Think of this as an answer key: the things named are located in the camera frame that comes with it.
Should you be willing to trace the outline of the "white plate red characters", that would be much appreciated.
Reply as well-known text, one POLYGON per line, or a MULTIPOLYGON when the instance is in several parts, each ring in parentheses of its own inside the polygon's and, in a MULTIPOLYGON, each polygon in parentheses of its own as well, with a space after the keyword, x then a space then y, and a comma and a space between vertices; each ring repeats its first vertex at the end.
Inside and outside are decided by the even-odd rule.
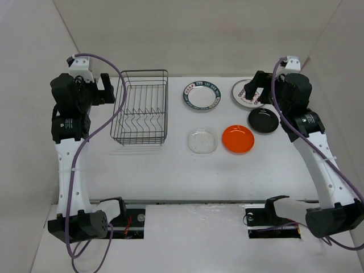
POLYGON ((251 81, 252 77, 244 77, 243 79, 237 81, 231 90, 232 98, 239 105, 247 108, 247 109, 255 109, 259 107, 263 107, 264 104, 258 101, 258 97, 261 95, 263 89, 258 88, 255 92, 253 99, 247 100, 244 87, 247 83, 251 81))

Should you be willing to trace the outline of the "black plate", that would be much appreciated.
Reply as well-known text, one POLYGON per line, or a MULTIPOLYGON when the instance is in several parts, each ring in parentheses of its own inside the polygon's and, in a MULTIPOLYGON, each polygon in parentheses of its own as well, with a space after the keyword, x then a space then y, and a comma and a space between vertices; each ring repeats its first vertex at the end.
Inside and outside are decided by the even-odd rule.
POLYGON ((278 128, 279 120, 273 111, 266 108, 256 108, 248 115, 248 123, 256 132, 270 134, 278 128))

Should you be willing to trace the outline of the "orange plate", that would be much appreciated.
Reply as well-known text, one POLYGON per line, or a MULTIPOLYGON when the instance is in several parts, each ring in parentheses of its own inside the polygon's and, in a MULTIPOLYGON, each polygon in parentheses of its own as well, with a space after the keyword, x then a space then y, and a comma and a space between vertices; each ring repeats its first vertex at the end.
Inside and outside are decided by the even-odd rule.
POLYGON ((245 154, 254 147, 255 138, 247 127, 231 125, 223 132, 222 143, 232 153, 245 154))

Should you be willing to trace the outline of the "white plate dark patterned rim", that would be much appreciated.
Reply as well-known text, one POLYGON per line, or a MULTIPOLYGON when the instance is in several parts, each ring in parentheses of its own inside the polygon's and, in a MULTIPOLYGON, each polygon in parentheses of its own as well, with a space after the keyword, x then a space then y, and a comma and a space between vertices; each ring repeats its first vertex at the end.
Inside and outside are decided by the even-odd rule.
POLYGON ((194 81, 183 90, 183 101, 196 111, 210 111, 221 101, 220 89, 209 81, 194 81))

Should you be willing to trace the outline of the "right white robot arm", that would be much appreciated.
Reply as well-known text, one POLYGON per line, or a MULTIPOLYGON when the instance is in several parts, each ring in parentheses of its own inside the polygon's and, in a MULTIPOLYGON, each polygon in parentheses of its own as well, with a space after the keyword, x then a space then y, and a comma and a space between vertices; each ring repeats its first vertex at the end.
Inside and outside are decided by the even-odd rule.
POLYGON ((321 118, 308 107, 312 91, 308 77, 257 71, 244 90, 252 98, 259 88, 258 100, 277 110, 282 129, 303 158, 318 195, 316 205, 285 195, 271 197, 263 209, 264 220, 299 222, 317 238, 355 229, 363 222, 363 196, 338 169, 321 118))

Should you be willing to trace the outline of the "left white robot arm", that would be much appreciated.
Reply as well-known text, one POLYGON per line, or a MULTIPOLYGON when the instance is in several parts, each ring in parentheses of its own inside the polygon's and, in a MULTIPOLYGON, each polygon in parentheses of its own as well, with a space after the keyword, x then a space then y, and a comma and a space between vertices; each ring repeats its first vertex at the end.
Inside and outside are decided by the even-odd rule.
POLYGON ((89 111, 92 106, 113 104, 114 89, 107 73, 101 74, 104 86, 97 88, 81 75, 62 73, 50 83, 55 99, 51 134, 59 161, 59 199, 56 218, 48 221, 48 231, 66 243, 105 238, 108 224, 119 226, 126 222, 127 211, 120 197, 103 200, 92 207, 82 152, 89 137, 89 111))

